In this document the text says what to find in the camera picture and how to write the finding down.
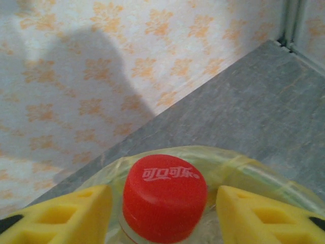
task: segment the floral wallpaper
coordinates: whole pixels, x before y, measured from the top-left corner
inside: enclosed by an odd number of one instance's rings
[[[325,69],[325,1],[306,1],[295,44],[299,52]]]
[[[0,217],[276,39],[282,6],[0,1]]]

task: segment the bottle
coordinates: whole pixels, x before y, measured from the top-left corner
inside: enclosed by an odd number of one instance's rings
[[[120,243],[193,243],[207,197],[203,176],[185,160],[170,155],[141,158],[124,186]]]

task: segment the yellow plastic part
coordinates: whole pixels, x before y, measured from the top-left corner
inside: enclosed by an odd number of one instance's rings
[[[0,235],[5,244],[103,244],[112,208],[109,186],[95,186],[24,208]]]
[[[216,209],[224,244],[324,244],[309,217],[324,217],[237,188],[218,189]]]

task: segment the hole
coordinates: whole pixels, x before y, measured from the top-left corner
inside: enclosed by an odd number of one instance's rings
[[[0,235],[8,230],[11,226],[16,224],[18,221],[20,221],[23,217],[23,215],[13,215],[0,220]]]
[[[257,208],[253,209],[254,213],[264,224],[294,224],[284,212],[274,208]]]
[[[322,229],[323,231],[325,231],[325,220],[322,220],[320,218],[317,217],[309,217],[309,219],[315,224],[317,225],[320,229]]]
[[[282,244],[310,244],[315,243],[306,233],[281,233],[274,234]]]
[[[78,195],[78,197],[90,197],[92,195],[92,192],[85,192],[85,193],[81,193]]]
[[[45,213],[38,220],[38,223],[42,224],[64,224],[72,217],[77,211],[74,206],[59,205],[51,207],[45,211]]]
[[[48,244],[53,240],[56,233],[43,233],[35,231],[24,231],[16,236],[16,238],[10,242],[11,244]]]
[[[237,193],[239,198],[250,198],[249,196],[245,195],[244,193]]]

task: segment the black tip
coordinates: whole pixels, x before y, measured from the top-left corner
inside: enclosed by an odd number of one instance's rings
[[[23,215],[13,215],[5,219],[0,220],[0,234],[8,230],[11,226],[20,221],[24,216]]]
[[[322,229],[323,231],[325,231],[325,220],[322,220],[320,218],[317,217],[309,217],[309,219],[315,224],[317,225],[320,229]]]

